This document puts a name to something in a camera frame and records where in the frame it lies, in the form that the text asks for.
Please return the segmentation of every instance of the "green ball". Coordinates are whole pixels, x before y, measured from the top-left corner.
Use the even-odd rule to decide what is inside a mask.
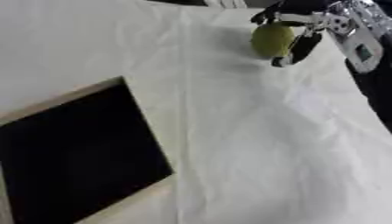
[[[263,58],[283,57],[288,51],[295,36],[290,27],[279,23],[264,24],[253,32],[253,49]]]

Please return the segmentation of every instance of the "wooden frame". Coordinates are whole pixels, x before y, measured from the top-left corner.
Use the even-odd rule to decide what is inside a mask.
[[[100,92],[106,88],[111,88],[111,87],[119,85],[119,84],[125,84],[126,86],[128,86],[123,77],[116,77],[113,79],[102,81],[98,84],[94,84],[90,87],[85,87],[83,89],[71,91],[68,94],[63,94],[61,96],[55,97],[54,99],[51,99],[48,101],[43,101],[41,103],[33,104],[33,105],[28,106],[26,108],[16,110],[14,112],[9,113],[8,115],[4,115],[4,116],[0,117],[0,127],[7,124],[7,123],[17,121],[17,120],[22,119],[24,117],[31,116],[31,115],[37,114],[39,112],[42,112],[46,109],[57,107],[61,104],[79,99],[79,98],[87,96],[87,95],[91,95],[91,94]],[[91,216],[88,216],[87,218],[85,218],[83,220],[79,220],[77,223],[89,223],[89,224],[96,223],[98,220],[102,219],[100,217],[108,216],[111,211],[118,212],[118,210],[121,210],[122,208],[126,207],[127,205],[130,205],[130,203],[132,203],[132,201],[140,200],[141,197],[148,197],[148,195],[151,195],[151,193],[158,190],[158,188],[167,187],[171,183],[172,176],[173,175],[170,175],[169,177],[164,178],[164,179],[156,182],[155,184],[144,188],[143,190],[137,192],[136,194],[130,195],[129,197],[121,200],[120,202],[117,202],[114,205],[111,205],[111,206],[99,211],[98,213],[95,213]],[[2,173],[2,166],[1,166],[1,162],[0,162],[0,223],[1,224],[14,224],[14,222],[12,220],[12,215],[11,215],[11,205],[8,200],[5,187],[6,187],[6,185],[4,183],[4,175]]]

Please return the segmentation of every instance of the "black square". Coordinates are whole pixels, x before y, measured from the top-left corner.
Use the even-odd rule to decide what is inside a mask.
[[[166,178],[165,160],[120,81],[0,127],[16,224],[68,224]]]

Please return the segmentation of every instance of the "white cloth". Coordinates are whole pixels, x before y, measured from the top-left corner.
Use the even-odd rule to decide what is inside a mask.
[[[391,136],[343,56],[272,68],[256,12],[0,0],[0,116],[125,77],[175,174],[85,223],[390,223]]]

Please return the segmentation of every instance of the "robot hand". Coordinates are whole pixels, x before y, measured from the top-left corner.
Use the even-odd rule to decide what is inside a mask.
[[[371,0],[285,0],[253,16],[251,22],[305,27],[304,33],[291,44],[289,53],[272,60],[275,67],[286,67],[305,59],[327,30],[355,71],[366,74],[377,68],[385,48],[389,47],[382,39],[392,37],[390,17]]]

